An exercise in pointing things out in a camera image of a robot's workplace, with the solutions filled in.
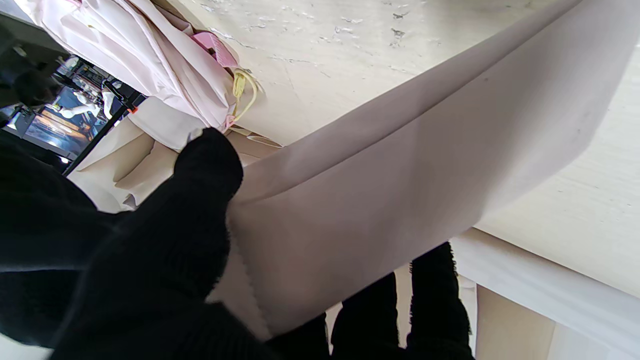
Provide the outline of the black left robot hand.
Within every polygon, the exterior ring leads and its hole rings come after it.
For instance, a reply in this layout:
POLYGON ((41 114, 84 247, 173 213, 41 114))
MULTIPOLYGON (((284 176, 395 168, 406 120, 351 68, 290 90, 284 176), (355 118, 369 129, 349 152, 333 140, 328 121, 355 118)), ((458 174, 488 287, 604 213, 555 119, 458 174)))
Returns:
POLYGON ((231 250, 226 213, 243 180, 230 141, 205 129, 136 210, 107 213, 52 166, 1 143, 1 333, 51 360, 471 360, 451 245, 411 263, 411 330, 399 346, 384 276, 262 342, 206 303, 231 250))

